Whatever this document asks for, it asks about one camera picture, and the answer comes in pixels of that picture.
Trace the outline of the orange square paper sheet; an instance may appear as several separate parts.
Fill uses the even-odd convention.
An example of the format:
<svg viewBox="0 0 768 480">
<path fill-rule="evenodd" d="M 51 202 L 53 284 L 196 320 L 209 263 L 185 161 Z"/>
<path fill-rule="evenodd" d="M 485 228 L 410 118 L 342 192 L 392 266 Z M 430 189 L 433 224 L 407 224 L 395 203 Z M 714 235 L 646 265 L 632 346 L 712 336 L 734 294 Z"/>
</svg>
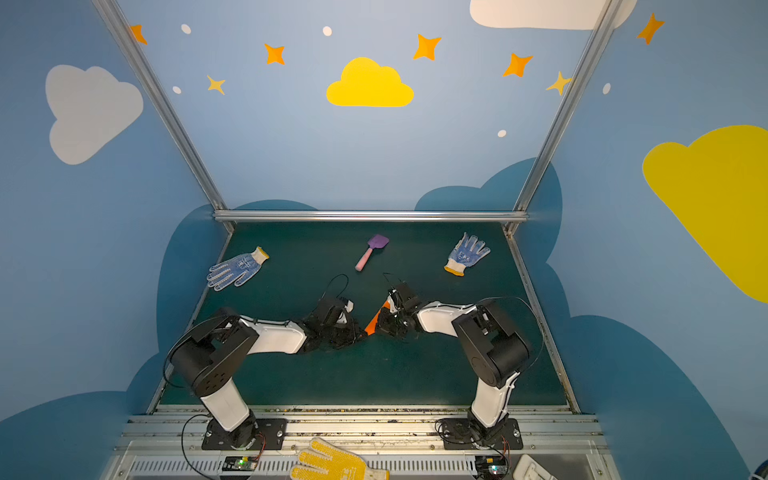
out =
<svg viewBox="0 0 768 480">
<path fill-rule="evenodd" d="M 372 336 L 376 333 L 378 325 L 391 314 L 391 305 L 389 302 L 385 302 L 384 305 L 375 314 L 373 319 L 365 327 L 365 332 L 368 336 Z"/>
</svg>

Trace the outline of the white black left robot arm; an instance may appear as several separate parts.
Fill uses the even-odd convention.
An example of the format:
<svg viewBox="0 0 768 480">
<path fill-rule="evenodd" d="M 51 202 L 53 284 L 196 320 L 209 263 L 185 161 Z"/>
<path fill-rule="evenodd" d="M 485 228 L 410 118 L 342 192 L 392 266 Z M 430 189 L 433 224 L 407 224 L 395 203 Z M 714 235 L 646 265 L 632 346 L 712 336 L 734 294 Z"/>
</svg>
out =
<svg viewBox="0 0 768 480">
<path fill-rule="evenodd" d="M 233 377 L 256 354 L 306 354 L 323 346 L 342 349 L 367 337 L 345 298 L 321 299 L 299 320 L 259 320 L 222 308 L 194 326 L 171 348 L 174 370 L 211 416 L 204 450 L 280 450 L 287 421 L 258 419 L 243 400 Z"/>
</svg>

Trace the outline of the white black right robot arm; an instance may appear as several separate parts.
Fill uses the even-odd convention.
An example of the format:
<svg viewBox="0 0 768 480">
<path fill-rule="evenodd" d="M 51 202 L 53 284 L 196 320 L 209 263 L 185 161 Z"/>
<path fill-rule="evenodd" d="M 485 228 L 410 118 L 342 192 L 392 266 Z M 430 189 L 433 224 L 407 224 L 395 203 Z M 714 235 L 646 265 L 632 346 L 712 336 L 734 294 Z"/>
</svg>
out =
<svg viewBox="0 0 768 480">
<path fill-rule="evenodd" d="M 478 383 L 466 417 L 435 422 L 435 431 L 444 447 L 523 447 L 518 423 L 510 417 L 508 403 L 517 380 L 530 363 L 531 349 L 495 298 L 464 305 L 423 302 L 406 283 L 400 283 L 388 291 L 386 301 L 365 331 L 401 339 L 411 331 L 457 338 Z"/>
</svg>

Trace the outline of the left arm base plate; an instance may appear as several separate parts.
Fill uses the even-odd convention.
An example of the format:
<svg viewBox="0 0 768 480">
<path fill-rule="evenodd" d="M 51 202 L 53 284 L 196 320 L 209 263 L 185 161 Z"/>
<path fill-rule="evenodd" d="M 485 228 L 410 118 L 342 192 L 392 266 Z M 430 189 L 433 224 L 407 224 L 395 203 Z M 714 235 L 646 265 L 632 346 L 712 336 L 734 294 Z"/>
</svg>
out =
<svg viewBox="0 0 768 480">
<path fill-rule="evenodd" d="M 280 450 L 287 428 L 285 418 L 248 418 L 233 431 L 226 431 L 211 419 L 206 428 L 203 450 Z"/>
</svg>

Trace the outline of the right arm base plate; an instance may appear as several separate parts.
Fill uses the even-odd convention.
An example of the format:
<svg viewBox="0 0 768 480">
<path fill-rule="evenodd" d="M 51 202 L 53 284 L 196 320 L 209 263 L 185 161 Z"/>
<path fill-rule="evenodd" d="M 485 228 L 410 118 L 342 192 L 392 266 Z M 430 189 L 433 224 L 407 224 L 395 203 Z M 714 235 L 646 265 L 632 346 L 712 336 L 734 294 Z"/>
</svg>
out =
<svg viewBox="0 0 768 480">
<path fill-rule="evenodd" d="M 505 417 L 494 427 L 485 427 L 470 418 L 444 418 L 435 422 L 435 431 L 446 450 L 522 450 L 522 433 L 516 419 Z"/>
</svg>

